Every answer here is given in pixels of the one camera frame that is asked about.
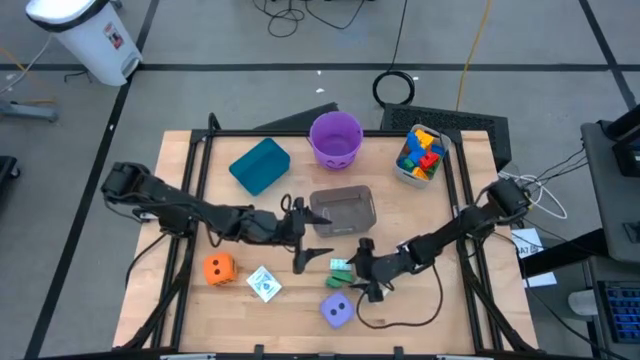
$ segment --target white trash can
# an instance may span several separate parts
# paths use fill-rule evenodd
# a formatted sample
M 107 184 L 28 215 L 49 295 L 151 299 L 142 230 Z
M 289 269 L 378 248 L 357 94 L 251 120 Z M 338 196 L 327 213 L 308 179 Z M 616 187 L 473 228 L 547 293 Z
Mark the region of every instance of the white trash can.
M 125 84 L 142 61 L 109 0 L 31 0 L 26 11 L 104 84 Z

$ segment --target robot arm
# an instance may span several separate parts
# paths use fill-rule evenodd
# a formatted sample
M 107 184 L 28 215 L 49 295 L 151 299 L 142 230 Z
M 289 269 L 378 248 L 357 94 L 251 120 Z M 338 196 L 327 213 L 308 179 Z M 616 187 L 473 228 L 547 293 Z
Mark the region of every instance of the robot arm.
M 312 258 L 333 250 L 302 250 L 305 224 L 331 223 L 305 207 L 302 198 L 291 201 L 291 196 L 285 195 L 282 202 L 285 216 L 278 220 L 274 213 L 256 210 L 252 205 L 212 205 L 199 200 L 167 185 L 151 175 L 146 167 L 135 163 L 115 163 L 101 191 L 110 203 L 139 206 L 153 213 L 158 217 L 161 229 L 172 235 L 188 235 L 189 223 L 196 219 L 223 240 L 293 247 L 293 272 L 296 274 L 301 274 Z
M 369 302 L 383 301 L 379 284 L 391 287 L 394 278 L 405 274 L 418 274 L 432 266 L 442 249 L 469 236 L 489 236 L 495 225 L 507 225 L 519 221 L 528 211 L 530 201 L 513 180 L 500 179 L 482 191 L 489 202 L 483 207 L 475 204 L 433 233 L 416 236 L 400 245 L 396 252 L 380 257 L 373 256 L 373 240 L 360 239 L 356 255 L 349 261 L 357 275 L 369 283 L 354 285 L 367 292 Z

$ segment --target purple basket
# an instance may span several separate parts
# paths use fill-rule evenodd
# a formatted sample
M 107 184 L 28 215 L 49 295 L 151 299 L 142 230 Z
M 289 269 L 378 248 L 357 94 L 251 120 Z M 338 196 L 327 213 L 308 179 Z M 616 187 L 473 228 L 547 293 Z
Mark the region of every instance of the purple basket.
M 349 166 L 362 145 L 362 126 L 351 114 L 332 111 L 311 125 L 311 146 L 318 163 L 329 170 Z

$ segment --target concrete floor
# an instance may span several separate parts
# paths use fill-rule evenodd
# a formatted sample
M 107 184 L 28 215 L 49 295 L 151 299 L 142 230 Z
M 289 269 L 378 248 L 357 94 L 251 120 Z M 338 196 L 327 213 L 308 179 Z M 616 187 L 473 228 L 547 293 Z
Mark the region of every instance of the concrete floor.
M 269 6 L 277 9 L 285 3 L 269 2 Z M 0 33 L 11 34 L 2 38 L 0 46 L 28 62 L 47 35 L 26 19 L 23 2 L 0 0 L 0 4 L 4 10 Z M 622 75 L 639 97 L 640 4 L 634 0 L 588 4 L 617 63 L 624 65 L 623 70 L 633 70 Z M 316 0 L 309 5 L 315 13 L 345 23 L 358 2 Z M 294 1 L 294 6 L 303 4 Z M 432 68 L 437 68 L 432 64 L 464 63 L 483 6 L 483 1 L 409 0 L 397 62 Z M 122 160 L 153 168 L 162 133 L 204 127 L 210 111 L 224 128 L 253 128 L 335 101 L 366 128 L 378 128 L 382 110 L 370 88 L 380 73 L 376 64 L 391 59 L 401 11 L 400 1 L 367 2 L 347 30 L 328 28 L 308 16 L 296 34 L 276 39 L 266 31 L 268 18 L 250 0 L 125 2 L 119 14 L 133 38 L 141 33 L 145 17 L 152 20 L 148 38 L 140 39 L 146 66 L 180 66 L 139 71 L 130 88 L 120 90 L 89 83 L 86 77 L 65 84 L 63 75 L 77 67 L 77 60 L 53 41 L 33 73 L 46 87 L 27 80 L 3 95 L 8 100 L 55 96 L 61 117 L 53 125 L 0 119 L 0 154 L 16 156 L 23 170 L 0 213 L 0 358 L 25 355 L 110 121 L 119 123 L 104 169 Z M 287 26 L 276 24 L 274 31 L 287 31 Z M 580 148 L 581 123 L 615 119 L 627 111 L 613 76 L 620 68 L 603 55 L 600 45 L 578 0 L 495 0 L 474 63 L 543 66 L 471 71 L 461 110 L 508 117 L 512 164 L 522 173 L 539 173 Z M 297 66 L 312 63 L 323 70 L 321 74 L 313 66 Z M 339 70 L 345 63 L 360 65 Z M 17 73 L 8 64 L 0 56 L 3 82 Z M 57 71 L 38 70 L 47 64 L 58 64 L 53 67 Z M 414 105 L 454 108 L 458 71 L 410 74 L 419 78 Z M 317 93 L 318 88 L 325 91 Z M 405 91 L 393 79 L 381 85 L 381 94 L 389 101 L 401 100 Z M 598 227 L 587 171 L 583 168 L 549 184 L 569 212 L 568 220 L 538 211 L 532 212 L 531 220 L 568 237 Z M 95 189 L 88 191 L 91 199 Z M 97 194 L 90 205 L 42 356 L 108 350 L 112 344 L 138 227 L 106 211 Z M 590 354 L 587 346 L 530 303 L 543 349 Z M 572 325 L 584 331 L 583 324 Z

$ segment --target wooden table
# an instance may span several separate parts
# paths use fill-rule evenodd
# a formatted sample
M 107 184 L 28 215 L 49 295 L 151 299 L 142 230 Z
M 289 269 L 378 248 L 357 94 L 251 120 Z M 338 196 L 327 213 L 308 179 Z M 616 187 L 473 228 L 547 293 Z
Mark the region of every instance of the wooden table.
M 180 186 L 182 180 L 189 138 L 189 131 L 166 132 L 160 150 L 155 174 L 176 187 Z M 403 138 L 365 138 L 355 163 L 339 172 L 319 167 L 305 138 L 274 139 L 291 155 L 291 168 L 264 193 L 253 197 L 231 176 L 228 168 L 262 138 L 216 137 L 204 199 L 215 204 L 254 204 L 258 209 L 271 210 L 281 216 L 280 199 L 285 193 L 308 199 L 316 190 L 364 184 L 371 188 L 377 212 L 377 224 L 366 234 L 375 240 L 376 254 L 393 252 L 398 243 L 417 234 L 436 230 L 451 220 L 444 171 L 440 170 L 426 189 L 413 188 L 394 177 L 391 166 L 402 146 Z M 491 148 L 485 132 L 463 132 L 463 139 L 473 191 L 477 194 L 481 188 L 496 179 Z M 199 154 L 196 155 L 198 160 L 193 174 L 192 193 L 197 182 L 202 147 L 200 146 Z M 460 202 L 464 203 L 455 149 L 451 151 L 458 196 Z M 510 236 L 508 229 L 498 231 Z M 143 225 L 137 251 L 144 249 L 157 236 L 156 222 Z M 438 318 L 430 325 L 371 330 L 355 318 L 338 330 L 328 325 L 319 307 L 320 302 L 334 292 L 324 285 L 329 274 L 329 260 L 332 257 L 353 256 L 361 236 L 363 234 L 323 239 L 316 235 L 311 226 L 307 226 L 305 248 L 332 247 L 335 250 L 313 259 L 304 274 L 294 275 L 291 271 L 292 254 L 282 247 L 223 242 L 219 249 L 213 249 L 206 238 L 204 227 L 201 226 L 180 351 L 247 353 L 253 352 L 255 344 L 264 344 L 268 353 L 389 354 L 394 346 L 404 347 L 408 354 L 473 353 L 454 244 L 447 246 L 436 259 L 444 288 L 444 305 Z M 143 257 L 133 270 L 114 345 L 121 345 L 129 340 L 156 305 L 168 243 L 165 242 Z M 521 336 L 529 344 L 536 346 L 513 244 L 494 236 L 486 242 L 485 249 L 496 304 Z M 206 256 L 217 251 L 233 254 L 239 267 L 238 281 L 222 287 L 206 284 L 202 263 Z M 261 265 L 283 286 L 266 304 L 245 282 Z M 431 317 L 439 299 L 437 283 L 431 269 L 416 276 L 401 276 L 394 281 L 394 285 L 396 291 L 388 294 L 384 302 L 363 302 L 361 313 L 365 319 L 370 323 L 385 324 L 393 321 L 416 322 Z M 359 292 L 349 289 L 344 291 L 355 304 Z M 478 304 L 485 347 L 490 347 L 486 315 L 480 302 Z M 169 343 L 167 334 L 170 334 L 173 324 L 173 308 L 167 314 L 163 344 Z

